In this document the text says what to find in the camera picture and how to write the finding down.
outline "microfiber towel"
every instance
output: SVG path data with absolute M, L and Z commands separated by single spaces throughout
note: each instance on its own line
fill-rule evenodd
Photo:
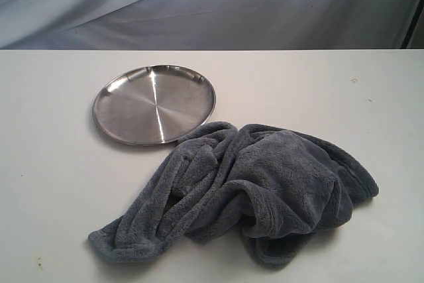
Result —
M 142 262 L 182 235 L 206 243 L 238 226 L 253 259 L 277 269 L 377 194 L 369 173 L 329 142 L 210 123 L 179 140 L 129 210 L 89 241 L 108 261 Z

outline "crumpled cloth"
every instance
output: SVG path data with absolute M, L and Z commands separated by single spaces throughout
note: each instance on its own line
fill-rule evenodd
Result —
M 110 262 L 143 262 L 182 235 L 206 243 L 239 226 L 253 259 L 277 269 L 377 194 L 365 168 L 329 142 L 216 122 L 180 139 L 128 211 L 89 242 Z

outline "white table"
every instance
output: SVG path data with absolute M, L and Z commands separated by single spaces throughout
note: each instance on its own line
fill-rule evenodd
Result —
M 87 235 L 126 210 L 171 146 L 109 141 L 91 104 L 110 79 L 153 64 L 205 75 L 211 121 L 339 145 L 380 195 L 278 272 L 254 264 L 236 232 L 204 246 L 184 238 L 150 264 L 104 263 Z M 424 51 L 2 51 L 0 66 L 1 282 L 424 280 Z

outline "white backdrop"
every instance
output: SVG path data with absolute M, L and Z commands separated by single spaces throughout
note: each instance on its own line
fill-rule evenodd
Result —
M 398 48 L 417 0 L 0 0 L 5 48 Z

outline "metal plate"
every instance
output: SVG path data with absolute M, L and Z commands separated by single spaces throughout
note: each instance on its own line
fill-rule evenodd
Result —
M 94 101 L 93 116 L 116 141 L 164 144 L 206 122 L 215 99 L 211 83 L 193 70 L 147 66 L 108 83 Z

